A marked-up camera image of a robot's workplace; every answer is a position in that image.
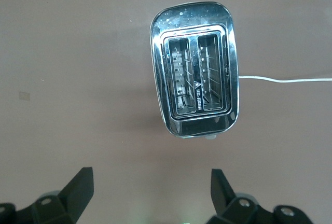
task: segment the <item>white power cord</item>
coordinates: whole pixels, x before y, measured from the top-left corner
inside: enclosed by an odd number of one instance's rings
[[[256,79],[256,80],[267,80],[276,83],[293,83],[293,82],[312,82],[312,81],[332,81],[332,78],[312,78],[312,79],[296,79],[296,80],[276,80],[264,76],[254,75],[240,75],[239,79]]]

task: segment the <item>toaster heating element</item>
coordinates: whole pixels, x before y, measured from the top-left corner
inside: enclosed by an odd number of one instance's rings
[[[150,29],[159,105],[179,137],[212,136],[238,116],[238,65],[233,21],[219,3],[175,6]]]

